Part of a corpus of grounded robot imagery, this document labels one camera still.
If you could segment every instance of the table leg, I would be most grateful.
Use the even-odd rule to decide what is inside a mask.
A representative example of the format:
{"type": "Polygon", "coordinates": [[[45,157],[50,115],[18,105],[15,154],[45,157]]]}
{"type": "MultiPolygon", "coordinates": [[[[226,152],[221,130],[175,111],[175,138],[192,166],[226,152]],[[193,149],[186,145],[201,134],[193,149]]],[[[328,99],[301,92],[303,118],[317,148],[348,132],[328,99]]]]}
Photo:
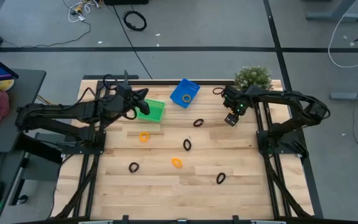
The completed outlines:
{"type": "Polygon", "coordinates": [[[343,15],[343,22],[358,22],[358,14],[346,13],[356,0],[342,0],[338,7],[332,12],[307,12],[307,19],[319,19],[329,22],[338,22],[343,15]]]}

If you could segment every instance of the white cable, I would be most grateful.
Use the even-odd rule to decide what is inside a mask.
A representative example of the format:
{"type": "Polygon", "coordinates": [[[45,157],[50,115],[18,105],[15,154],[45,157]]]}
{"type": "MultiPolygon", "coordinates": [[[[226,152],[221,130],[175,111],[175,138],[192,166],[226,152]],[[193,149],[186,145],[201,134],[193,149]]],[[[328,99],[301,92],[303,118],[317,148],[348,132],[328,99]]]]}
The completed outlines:
{"type": "Polygon", "coordinates": [[[331,48],[331,44],[333,43],[333,40],[334,40],[334,36],[335,36],[335,32],[339,26],[339,24],[342,22],[343,18],[346,16],[347,12],[353,7],[353,5],[343,14],[342,18],[339,20],[338,24],[336,24],[336,27],[334,29],[334,32],[333,32],[333,35],[331,37],[331,41],[329,41],[329,45],[328,45],[328,55],[329,55],[329,58],[331,59],[331,61],[333,62],[333,64],[335,64],[336,66],[338,66],[339,68],[356,68],[358,67],[358,65],[351,65],[351,66],[343,66],[343,65],[339,65],[337,64],[334,59],[332,58],[331,56],[331,53],[330,53],[330,48],[331,48]]]}
{"type": "MultiPolygon", "coordinates": [[[[69,21],[69,22],[74,23],[74,22],[80,22],[80,21],[81,21],[81,19],[77,19],[77,20],[75,20],[75,21],[72,21],[72,20],[70,19],[70,16],[71,16],[71,10],[72,10],[72,8],[73,8],[74,6],[77,6],[77,5],[81,4],[82,2],[83,2],[83,1],[81,0],[79,3],[70,6],[70,8],[69,8],[69,10],[68,10],[68,21],[69,21]]],[[[88,13],[88,14],[91,12],[91,8],[89,7],[89,5],[90,5],[90,6],[94,6],[93,3],[87,2],[87,3],[85,3],[85,5],[84,5],[84,7],[83,7],[83,8],[85,9],[85,12],[88,13]]]]}

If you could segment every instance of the black rubber band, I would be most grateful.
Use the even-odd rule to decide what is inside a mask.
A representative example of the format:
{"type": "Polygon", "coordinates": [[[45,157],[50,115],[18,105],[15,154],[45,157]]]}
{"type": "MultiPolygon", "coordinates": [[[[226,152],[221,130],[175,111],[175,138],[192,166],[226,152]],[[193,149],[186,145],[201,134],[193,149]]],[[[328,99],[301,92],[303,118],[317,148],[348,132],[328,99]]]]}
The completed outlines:
{"type": "Polygon", "coordinates": [[[183,147],[186,149],[186,151],[189,151],[191,149],[191,142],[189,141],[189,139],[185,139],[185,141],[183,142],[183,147]]]}
{"type": "Polygon", "coordinates": [[[223,93],[223,91],[224,91],[224,89],[222,87],[216,87],[212,90],[212,93],[215,95],[220,95],[223,93]]]}
{"type": "Polygon", "coordinates": [[[139,169],[139,164],[137,164],[136,162],[132,162],[131,164],[129,164],[129,172],[136,172],[139,169]]]}
{"type": "Polygon", "coordinates": [[[103,76],[103,85],[107,90],[116,90],[117,85],[118,85],[118,80],[113,75],[107,74],[107,75],[103,76]],[[107,77],[111,77],[114,81],[116,81],[116,86],[114,88],[110,88],[110,86],[106,82],[107,77]]]}
{"type": "Polygon", "coordinates": [[[200,127],[201,125],[204,124],[204,119],[197,119],[194,123],[193,126],[194,127],[200,127]]]}
{"type": "Polygon", "coordinates": [[[220,173],[220,174],[218,174],[218,176],[216,177],[216,183],[217,183],[217,184],[221,184],[221,183],[223,183],[224,179],[226,179],[226,174],[220,173]]]}
{"type": "Polygon", "coordinates": [[[147,27],[146,18],[141,13],[139,13],[137,11],[127,11],[127,12],[125,12],[124,13],[124,23],[128,28],[130,28],[131,30],[134,30],[134,31],[143,31],[147,27]],[[127,22],[127,16],[129,16],[131,14],[137,15],[143,20],[144,25],[143,25],[142,28],[137,28],[136,26],[133,26],[130,22],[127,22]]]}

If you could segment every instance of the desk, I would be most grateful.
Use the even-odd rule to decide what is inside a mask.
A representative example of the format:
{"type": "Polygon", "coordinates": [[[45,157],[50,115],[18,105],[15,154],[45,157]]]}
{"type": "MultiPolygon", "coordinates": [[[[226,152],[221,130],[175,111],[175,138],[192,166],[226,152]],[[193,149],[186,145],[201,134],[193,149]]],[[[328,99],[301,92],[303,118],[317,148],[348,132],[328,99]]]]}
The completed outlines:
{"type": "Polygon", "coordinates": [[[9,95],[9,114],[0,123],[0,152],[6,152],[2,165],[1,179],[4,182],[4,196],[0,206],[0,216],[7,202],[9,192],[14,185],[16,175],[21,167],[24,151],[15,151],[15,145],[19,138],[19,132],[14,124],[16,120],[16,108],[34,102],[45,78],[45,72],[39,70],[14,70],[19,79],[13,87],[7,91],[9,95]]]}
{"type": "MultiPolygon", "coordinates": [[[[233,215],[240,219],[272,219],[264,161],[257,149],[255,112],[249,109],[235,127],[230,127],[224,122],[229,110],[219,95],[212,94],[216,85],[202,85],[191,105],[184,109],[169,98],[176,85],[160,80],[147,83],[134,85],[130,81],[133,89],[149,88],[147,98],[166,103],[163,119],[161,123],[150,123],[121,118],[106,128],[106,148],[99,160],[91,220],[121,220],[123,215],[129,215],[130,220],[230,220],[233,215]],[[205,120],[204,124],[193,127],[199,118],[205,120]],[[139,133],[144,131],[150,134],[146,143],[139,141],[139,133]],[[188,152],[183,148],[186,138],[192,143],[188,152]],[[183,168],[172,165],[173,157],[182,160],[183,168]],[[133,174],[128,170],[131,162],[140,165],[133,174]],[[218,185],[216,176],[220,172],[227,177],[218,185]]],[[[79,96],[87,87],[95,90],[96,84],[97,80],[83,80],[79,96]]],[[[280,80],[274,80],[273,87],[282,90],[280,80]]],[[[84,97],[92,99],[91,94],[84,97]]],[[[289,118],[286,106],[270,104],[270,110],[273,122],[289,118]]],[[[85,125],[77,121],[73,124],[85,125]]],[[[289,191],[313,214],[300,158],[294,154],[280,157],[289,191]]],[[[82,159],[75,155],[63,165],[52,216],[75,192],[82,159]]],[[[277,188],[276,193],[283,215],[277,188]]],[[[84,214],[85,202],[82,200],[80,215],[84,214]]]]}

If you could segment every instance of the floor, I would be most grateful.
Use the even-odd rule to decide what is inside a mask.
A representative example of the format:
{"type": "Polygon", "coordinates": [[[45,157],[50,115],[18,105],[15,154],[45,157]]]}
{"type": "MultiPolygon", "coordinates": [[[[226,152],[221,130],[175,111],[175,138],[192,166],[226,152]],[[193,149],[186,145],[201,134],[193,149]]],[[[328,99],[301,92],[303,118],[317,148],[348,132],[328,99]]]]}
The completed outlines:
{"type": "MultiPolygon", "coordinates": [[[[269,67],[274,79],[286,80],[288,72],[294,90],[319,98],[332,112],[319,126],[304,130],[324,217],[358,220],[358,145],[352,135],[354,106],[358,138],[358,102],[328,97],[332,91],[357,91],[358,67],[338,68],[330,61],[326,47],[336,23],[305,19],[307,11],[328,11],[339,2],[268,1],[286,67],[282,61],[279,64],[277,39],[275,43],[262,0],[231,0],[229,4],[220,0],[150,0],[147,5],[134,6],[146,17],[147,28],[143,32],[127,29],[127,33],[133,45],[140,47],[139,57],[154,78],[232,78],[243,65],[269,67]]],[[[130,9],[116,8],[120,17],[130,9]]],[[[358,12],[358,1],[351,12],[358,12]]],[[[67,16],[61,0],[0,0],[0,35],[24,46],[65,42],[88,30],[86,24],[70,23],[67,16]]],[[[84,16],[91,32],[80,40],[39,49],[18,49],[5,43],[0,61],[11,68],[47,71],[40,94],[63,104],[76,100],[83,75],[122,74],[126,69],[148,78],[115,14],[106,7],[92,7],[84,16]]],[[[131,23],[141,26],[137,19],[131,18],[131,23]]],[[[332,54],[337,63],[358,64],[358,53],[353,52],[358,48],[356,38],[358,23],[338,27],[333,47],[342,53],[332,54]]],[[[6,208],[0,223],[46,218],[53,188],[51,183],[30,182],[24,189],[30,200],[6,208]]]]}

